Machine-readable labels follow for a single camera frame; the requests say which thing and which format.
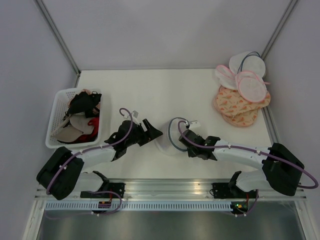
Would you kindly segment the right arm base black plate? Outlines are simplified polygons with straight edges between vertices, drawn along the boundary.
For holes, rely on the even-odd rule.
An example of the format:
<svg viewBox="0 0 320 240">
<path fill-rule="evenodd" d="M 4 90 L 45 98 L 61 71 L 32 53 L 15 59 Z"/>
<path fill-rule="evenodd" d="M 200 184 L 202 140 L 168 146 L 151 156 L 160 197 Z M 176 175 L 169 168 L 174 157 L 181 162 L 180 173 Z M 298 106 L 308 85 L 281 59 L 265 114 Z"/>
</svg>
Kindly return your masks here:
<svg viewBox="0 0 320 240">
<path fill-rule="evenodd" d="M 211 184 L 211 190 L 209 193 L 214 199 L 238 199 L 242 198 L 241 194 L 234 193 L 228 187 L 226 182 L 215 182 Z"/>
</svg>

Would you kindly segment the white mesh laundry bag blue trim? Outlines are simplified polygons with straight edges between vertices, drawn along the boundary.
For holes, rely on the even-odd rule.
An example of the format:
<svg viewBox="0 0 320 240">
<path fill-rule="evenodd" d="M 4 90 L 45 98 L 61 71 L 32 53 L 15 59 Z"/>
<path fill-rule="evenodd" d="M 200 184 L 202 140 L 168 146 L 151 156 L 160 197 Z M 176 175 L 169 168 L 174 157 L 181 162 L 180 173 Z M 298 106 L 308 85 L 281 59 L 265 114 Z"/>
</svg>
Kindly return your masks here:
<svg viewBox="0 0 320 240">
<path fill-rule="evenodd" d="M 179 121 L 187 122 L 183 117 L 168 120 L 160 129 L 163 135 L 155 140 L 155 145 L 165 155 L 174 156 L 187 152 L 187 148 L 179 141 L 181 136 L 178 130 Z"/>
</svg>

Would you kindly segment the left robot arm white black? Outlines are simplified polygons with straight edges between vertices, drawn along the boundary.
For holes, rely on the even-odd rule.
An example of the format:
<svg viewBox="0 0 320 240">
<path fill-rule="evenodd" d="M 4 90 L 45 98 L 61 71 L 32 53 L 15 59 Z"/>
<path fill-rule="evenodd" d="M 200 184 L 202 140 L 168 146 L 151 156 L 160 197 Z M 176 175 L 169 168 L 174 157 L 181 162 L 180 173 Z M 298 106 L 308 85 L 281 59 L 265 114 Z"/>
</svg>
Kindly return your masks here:
<svg viewBox="0 0 320 240">
<path fill-rule="evenodd" d="M 105 145 L 90 147 L 73 153 L 65 146 L 54 151 L 36 176 L 37 182 L 56 200 L 68 197 L 80 183 L 86 168 L 102 162 L 114 162 L 127 153 L 133 145 L 140 147 L 161 137 L 163 132 L 153 127 L 147 119 L 142 123 L 125 120 L 107 140 Z"/>
</svg>

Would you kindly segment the left arm base black plate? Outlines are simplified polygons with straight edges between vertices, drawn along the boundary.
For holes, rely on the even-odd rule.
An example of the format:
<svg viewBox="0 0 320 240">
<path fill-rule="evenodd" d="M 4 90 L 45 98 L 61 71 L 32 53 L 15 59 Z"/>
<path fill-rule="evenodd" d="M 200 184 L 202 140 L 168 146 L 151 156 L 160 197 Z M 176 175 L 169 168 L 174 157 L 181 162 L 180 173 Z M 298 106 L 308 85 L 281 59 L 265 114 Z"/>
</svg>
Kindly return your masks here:
<svg viewBox="0 0 320 240">
<path fill-rule="evenodd" d="M 82 191 L 82 199 L 118 199 L 123 198 L 125 193 L 125 183 L 123 182 L 104 182 L 96 191 Z"/>
</svg>

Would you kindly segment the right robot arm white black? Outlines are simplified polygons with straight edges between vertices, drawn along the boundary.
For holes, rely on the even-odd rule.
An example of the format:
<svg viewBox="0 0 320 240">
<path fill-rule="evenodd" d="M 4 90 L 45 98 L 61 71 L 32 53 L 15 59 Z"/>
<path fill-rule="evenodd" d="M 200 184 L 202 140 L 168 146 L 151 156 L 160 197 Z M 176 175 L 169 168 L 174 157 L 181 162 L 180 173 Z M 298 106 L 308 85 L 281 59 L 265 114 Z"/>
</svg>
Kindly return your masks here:
<svg viewBox="0 0 320 240">
<path fill-rule="evenodd" d="M 190 129 L 185 130 L 179 141 L 187 148 L 190 158 L 234 162 L 253 168 L 253 171 L 237 171 L 227 184 L 228 192 L 235 198 L 253 190 L 269 190 L 292 197 L 296 194 L 303 163 L 284 145 L 273 143 L 271 147 L 233 145 L 219 137 L 202 138 Z"/>
</svg>

